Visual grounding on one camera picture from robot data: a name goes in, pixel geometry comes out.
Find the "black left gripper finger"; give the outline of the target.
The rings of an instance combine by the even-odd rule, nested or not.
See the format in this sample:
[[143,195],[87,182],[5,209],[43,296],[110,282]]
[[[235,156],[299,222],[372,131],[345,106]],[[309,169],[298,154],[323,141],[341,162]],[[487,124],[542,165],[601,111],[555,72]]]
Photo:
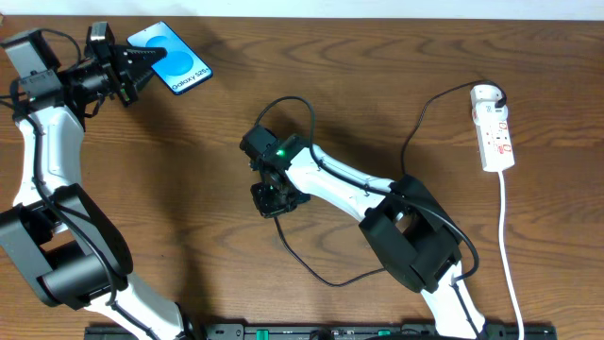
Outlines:
[[134,94],[141,91],[153,78],[155,72],[152,69],[134,70],[129,72],[130,88]]
[[115,46],[115,69],[118,74],[142,73],[150,70],[154,64],[164,59],[167,51],[164,47]]

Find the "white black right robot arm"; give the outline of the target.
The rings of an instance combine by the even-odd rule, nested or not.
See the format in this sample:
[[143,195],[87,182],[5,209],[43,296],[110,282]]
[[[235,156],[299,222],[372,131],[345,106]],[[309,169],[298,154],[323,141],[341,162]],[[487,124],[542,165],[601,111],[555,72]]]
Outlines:
[[325,200],[358,221],[384,271],[422,295],[439,335],[485,338],[461,265],[460,246],[470,241],[421,181],[364,174],[300,136],[280,140],[260,125],[240,148],[260,173],[251,195],[262,217],[276,220],[314,196]]

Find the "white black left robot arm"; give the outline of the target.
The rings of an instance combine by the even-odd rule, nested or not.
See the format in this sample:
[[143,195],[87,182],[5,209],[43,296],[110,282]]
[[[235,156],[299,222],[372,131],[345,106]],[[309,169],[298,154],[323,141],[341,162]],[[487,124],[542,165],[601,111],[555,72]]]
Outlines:
[[35,28],[2,42],[18,77],[1,99],[24,140],[21,185],[1,215],[1,246],[47,306],[87,310],[138,339],[197,339],[182,308],[133,270],[126,240],[82,186],[85,122],[106,100],[134,103],[166,52],[115,41],[92,24],[63,67]]

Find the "blue screen Galaxy smartphone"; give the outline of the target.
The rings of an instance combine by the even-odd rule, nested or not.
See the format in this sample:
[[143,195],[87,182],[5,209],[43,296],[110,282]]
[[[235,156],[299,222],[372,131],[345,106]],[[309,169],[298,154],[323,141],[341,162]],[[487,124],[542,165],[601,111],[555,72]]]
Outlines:
[[166,50],[166,57],[152,68],[174,95],[184,94],[213,76],[211,68],[163,21],[134,33],[126,40],[135,47],[162,47]]

